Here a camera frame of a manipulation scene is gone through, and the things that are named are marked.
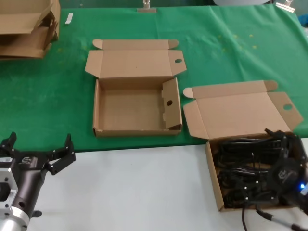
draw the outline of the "white table surface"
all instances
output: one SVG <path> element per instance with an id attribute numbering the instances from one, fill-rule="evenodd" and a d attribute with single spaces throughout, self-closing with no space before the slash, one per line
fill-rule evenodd
<path id="1" fill-rule="evenodd" d="M 303 139 L 308 149 L 308 139 Z M 77 154 L 48 174 L 28 231 L 242 231 L 241 211 L 220 213 L 205 146 Z M 308 228 L 298 209 L 273 214 Z M 247 211 L 249 231 L 288 230 Z"/>

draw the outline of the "white label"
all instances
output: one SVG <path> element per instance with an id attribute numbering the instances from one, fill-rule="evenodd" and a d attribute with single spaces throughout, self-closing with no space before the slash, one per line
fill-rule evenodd
<path id="1" fill-rule="evenodd" d="M 73 13 L 69 13 L 65 24 L 70 24 L 73 18 Z"/>
<path id="2" fill-rule="evenodd" d="M 1 157 L 0 158 L 0 162 L 11 162 L 12 161 L 12 158 L 10 157 Z"/>

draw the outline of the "cable connector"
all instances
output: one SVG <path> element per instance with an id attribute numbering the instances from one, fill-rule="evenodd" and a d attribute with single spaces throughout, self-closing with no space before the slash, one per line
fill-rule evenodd
<path id="1" fill-rule="evenodd" d="M 261 210 L 259 210 L 259 209 L 257 209 L 256 211 L 257 211 L 257 213 L 258 213 L 260 216 L 264 217 L 266 220 L 271 221 L 271 218 L 273 217 L 272 214 L 263 212 L 263 211 L 261 211 Z"/>

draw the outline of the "box lid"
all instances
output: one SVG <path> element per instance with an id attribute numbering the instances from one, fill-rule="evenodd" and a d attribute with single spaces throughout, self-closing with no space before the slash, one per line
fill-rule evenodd
<path id="1" fill-rule="evenodd" d="M 52 0 L 0 0 L 0 35 L 31 33 L 51 7 Z"/>
<path id="2" fill-rule="evenodd" d="M 177 40 L 101 40 L 89 51 L 85 71 L 98 78 L 173 77 L 186 70 Z"/>
<path id="3" fill-rule="evenodd" d="M 303 117 L 275 81 L 249 81 L 185 88 L 196 99 L 184 105 L 191 136 L 215 139 L 263 134 L 264 129 L 291 131 Z"/>

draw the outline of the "cardboard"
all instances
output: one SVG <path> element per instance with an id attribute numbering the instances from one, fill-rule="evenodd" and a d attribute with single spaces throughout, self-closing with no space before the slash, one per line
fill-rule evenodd
<path id="1" fill-rule="evenodd" d="M 184 105 L 191 136 L 207 139 L 205 152 L 219 211 L 226 210 L 225 193 L 219 186 L 213 154 L 218 144 L 234 137 L 267 136 L 264 129 L 290 132 L 303 117 L 275 81 L 250 81 L 185 88 L 183 94 L 196 99 Z"/>
<path id="2" fill-rule="evenodd" d="M 0 0 L 0 59 L 43 58 L 59 20 L 59 0 Z"/>
<path id="3" fill-rule="evenodd" d="M 100 40 L 85 71 L 96 76 L 96 136 L 175 135 L 182 118 L 178 81 L 186 70 L 176 40 Z"/>

